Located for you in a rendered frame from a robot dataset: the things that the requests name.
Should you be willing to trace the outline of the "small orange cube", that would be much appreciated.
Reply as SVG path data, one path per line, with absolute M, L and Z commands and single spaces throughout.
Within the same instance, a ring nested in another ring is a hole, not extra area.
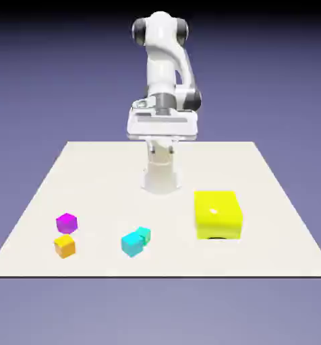
M 76 253 L 75 241 L 69 234 L 63 234 L 62 236 L 54 240 L 55 251 L 60 258 L 65 259 Z

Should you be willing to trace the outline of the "small magenta cube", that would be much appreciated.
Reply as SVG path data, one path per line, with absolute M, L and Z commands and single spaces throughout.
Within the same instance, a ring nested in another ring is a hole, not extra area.
M 56 219 L 56 225 L 60 233 L 71 234 L 78 229 L 78 220 L 74 215 L 65 213 Z

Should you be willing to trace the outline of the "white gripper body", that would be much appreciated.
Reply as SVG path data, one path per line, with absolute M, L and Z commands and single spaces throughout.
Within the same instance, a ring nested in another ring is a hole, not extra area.
M 170 137 L 175 140 L 195 140 L 198 134 L 198 115 L 194 111 L 170 109 L 169 115 L 157 115 L 154 108 L 131 108 L 127 120 L 127 136 L 146 140 Z

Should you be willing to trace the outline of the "small cyan cube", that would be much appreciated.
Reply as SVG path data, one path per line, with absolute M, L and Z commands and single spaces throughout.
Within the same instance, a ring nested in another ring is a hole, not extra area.
M 121 249 L 129 257 L 134 257 L 144 249 L 144 239 L 137 232 L 131 232 L 121 239 Z

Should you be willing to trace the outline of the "large yellow box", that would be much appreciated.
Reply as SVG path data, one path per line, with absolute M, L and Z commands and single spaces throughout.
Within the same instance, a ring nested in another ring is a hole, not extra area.
M 234 191 L 195 191 L 198 239 L 240 239 L 243 214 Z

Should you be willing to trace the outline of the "small teal cube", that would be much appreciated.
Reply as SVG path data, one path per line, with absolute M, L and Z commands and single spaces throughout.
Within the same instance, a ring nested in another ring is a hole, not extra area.
M 146 246 L 150 242 L 151 231 L 149 228 L 140 226 L 137 228 L 136 233 L 142 238 L 143 246 Z

